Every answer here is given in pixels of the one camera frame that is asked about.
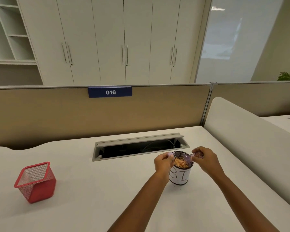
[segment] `neighboring desk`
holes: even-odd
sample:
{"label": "neighboring desk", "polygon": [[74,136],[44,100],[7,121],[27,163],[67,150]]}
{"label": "neighboring desk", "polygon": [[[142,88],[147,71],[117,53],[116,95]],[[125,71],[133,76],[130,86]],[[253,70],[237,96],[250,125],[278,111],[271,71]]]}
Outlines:
{"label": "neighboring desk", "polygon": [[[290,205],[201,126],[56,141],[20,151],[0,147],[0,231],[106,231],[154,173],[159,153],[92,162],[95,142],[176,132],[190,146],[184,152],[203,145],[217,153],[230,179],[280,232],[290,232]],[[29,204],[13,185],[23,167],[44,161],[57,179],[55,194]],[[167,184],[146,231],[244,230],[219,187],[195,163],[186,185]]]}
{"label": "neighboring desk", "polygon": [[282,128],[290,133],[290,115],[261,117],[272,124]]}

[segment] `gray cable box flap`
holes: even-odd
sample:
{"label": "gray cable box flap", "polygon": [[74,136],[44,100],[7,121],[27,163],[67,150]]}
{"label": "gray cable box flap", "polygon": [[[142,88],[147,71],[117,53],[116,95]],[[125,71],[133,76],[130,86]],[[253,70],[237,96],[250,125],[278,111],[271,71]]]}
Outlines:
{"label": "gray cable box flap", "polygon": [[147,137],[139,137],[139,138],[120,139],[120,140],[114,140],[114,141],[100,142],[97,145],[97,147],[116,146],[116,145],[130,144],[130,143],[148,142],[148,141],[182,138],[182,137],[184,136],[180,135],[179,133],[174,133],[174,134],[166,134],[166,135],[155,135],[155,136],[147,136]]}

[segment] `person's left arm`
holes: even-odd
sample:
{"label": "person's left arm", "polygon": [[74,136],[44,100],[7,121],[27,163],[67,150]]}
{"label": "person's left arm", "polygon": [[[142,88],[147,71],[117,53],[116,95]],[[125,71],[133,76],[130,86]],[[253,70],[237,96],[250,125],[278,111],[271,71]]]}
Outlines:
{"label": "person's left arm", "polygon": [[169,181],[169,172],[171,167],[174,166],[173,160],[174,156],[168,156],[168,153],[155,158],[156,172],[145,183],[108,232],[145,231],[152,212]]}

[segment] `cabinet door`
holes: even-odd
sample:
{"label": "cabinet door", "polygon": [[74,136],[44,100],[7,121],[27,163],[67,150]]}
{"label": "cabinet door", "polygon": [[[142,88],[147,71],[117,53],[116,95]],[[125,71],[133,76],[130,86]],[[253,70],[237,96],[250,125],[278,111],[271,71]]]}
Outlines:
{"label": "cabinet door", "polygon": [[19,0],[43,85],[74,85],[56,0]]}
{"label": "cabinet door", "polygon": [[181,0],[171,84],[189,84],[205,0]]}
{"label": "cabinet door", "polygon": [[153,0],[150,84],[169,84],[180,0]]}
{"label": "cabinet door", "polygon": [[126,84],[123,0],[92,0],[102,85]]}
{"label": "cabinet door", "polygon": [[57,0],[75,85],[101,85],[91,0]]}
{"label": "cabinet door", "polygon": [[152,0],[124,0],[126,83],[148,84]]}

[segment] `forearm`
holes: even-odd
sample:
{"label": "forearm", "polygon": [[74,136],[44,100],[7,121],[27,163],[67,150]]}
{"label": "forearm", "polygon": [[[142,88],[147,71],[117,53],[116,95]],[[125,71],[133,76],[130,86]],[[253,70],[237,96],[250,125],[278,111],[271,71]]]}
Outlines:
{"label": "forearm", "polygon": [[152,175],[108,232],[145,231],[166,184],[159,174]]}
{"label": "forearm", "polygon": [[213,177],[213,180],[246,232],[279,232],[226,175]]}

